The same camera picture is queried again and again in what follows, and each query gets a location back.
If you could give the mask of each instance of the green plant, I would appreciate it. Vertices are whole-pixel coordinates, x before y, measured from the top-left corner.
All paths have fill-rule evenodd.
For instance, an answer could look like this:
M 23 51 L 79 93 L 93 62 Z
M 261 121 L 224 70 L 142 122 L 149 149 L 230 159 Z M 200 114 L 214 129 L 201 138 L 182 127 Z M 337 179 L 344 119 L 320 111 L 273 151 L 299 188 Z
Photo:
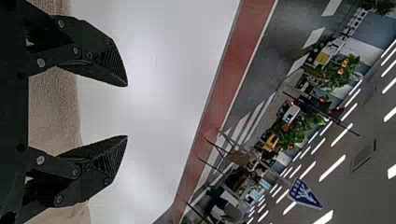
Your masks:
M 349 83 L 356 67 L 361 61 L 361 57 L 355 57 L 349 54 L 344 61 L 347 60 L 347 66 L 342 67 L 343 62 L 329 61 L 329 63 L 321 69 L 320 67 L 309 68 L 305 67 L 305 71 L 311 76 L 315 77 L 318 87 L 328 89 L 328 92 L 334 91 L 335 88 L 340 88 Z
M 373 9 L 380 16 L 385 16 L 396 8 L 395 0 L 361 0 L 361 7 Z
M 303 142 L 307 131 L 325 124 L 323 117 L 317 113 L 298 116 L 290 126 L 289 131 L 280 135 L 278 144 L 285 149 L 289 149 L 290 146 Z
M 377 1 L 375 4 L 375 13 L 385 16 L 396 8 L 396 3 L 391 0 Z

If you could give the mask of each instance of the yellow object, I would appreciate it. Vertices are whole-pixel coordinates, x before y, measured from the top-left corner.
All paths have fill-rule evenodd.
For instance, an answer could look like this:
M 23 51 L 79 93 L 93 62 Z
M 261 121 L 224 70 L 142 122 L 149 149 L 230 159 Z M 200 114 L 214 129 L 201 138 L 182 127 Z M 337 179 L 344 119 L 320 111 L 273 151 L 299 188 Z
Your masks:
M 317 61 L 320 64 L 325 64 L 329 60 L 330 60 L 330 55 L 325 52 L 321 52 L 320 54 L 318 54 L 318 57 L 315 59 L 315 61 Z
M 267 142 L 264 144 L 262 149 L 270 152 L 275 149 L 278 141 L 279 141 L 279 137 L 275 134 L 271 134 L 271 136 L 268 138 Z

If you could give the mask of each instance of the white wall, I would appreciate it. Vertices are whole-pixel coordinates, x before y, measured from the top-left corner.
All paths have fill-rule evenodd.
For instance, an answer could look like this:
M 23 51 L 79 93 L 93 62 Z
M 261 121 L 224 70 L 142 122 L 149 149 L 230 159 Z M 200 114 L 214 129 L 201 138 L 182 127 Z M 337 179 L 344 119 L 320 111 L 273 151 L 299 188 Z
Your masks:
M 92 223 L 152 223 L 173 202 L 238 0 L 71 0 L 118 44 L 130 85 L 78 79 L 84 144 L 128 134 L 115 183 Z
M 354 38 L 349 38 L 344 47 L 340 50 L 340 53 L 346 56 L 349 54 L 361 56 L 361 62 L 369 66 L 372 66 L 383 52 L 383 49 L 379 49 Z

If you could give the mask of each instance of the black robotic claw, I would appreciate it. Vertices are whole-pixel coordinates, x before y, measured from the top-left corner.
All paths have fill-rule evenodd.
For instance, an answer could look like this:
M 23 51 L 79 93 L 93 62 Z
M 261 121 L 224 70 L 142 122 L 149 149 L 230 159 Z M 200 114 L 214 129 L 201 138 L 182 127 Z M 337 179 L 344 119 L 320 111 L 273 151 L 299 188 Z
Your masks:
M 28 147 L 28 77 L 58 66 L 119 87 L 128 80 L 114 41 L 86 21 L 2 0 L 0 27 L 0 224 L 21 224 L 110 185 L 127 144 L 117 136 L 58 157 Z

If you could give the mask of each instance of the blue sign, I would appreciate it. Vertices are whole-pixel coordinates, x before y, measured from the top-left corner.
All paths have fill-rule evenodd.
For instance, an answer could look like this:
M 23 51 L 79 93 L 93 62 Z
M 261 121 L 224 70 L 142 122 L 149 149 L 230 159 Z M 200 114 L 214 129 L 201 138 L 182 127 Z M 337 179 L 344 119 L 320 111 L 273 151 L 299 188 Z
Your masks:
M 323 208 L 323 205 L 320 203 L 317 196 L 315 196 L 312 189 L 309 188 L 303 180 L 298 178 L 294 180 L 294 183 L 289 190 L 288 197 L 300 205 L 318 210 Z

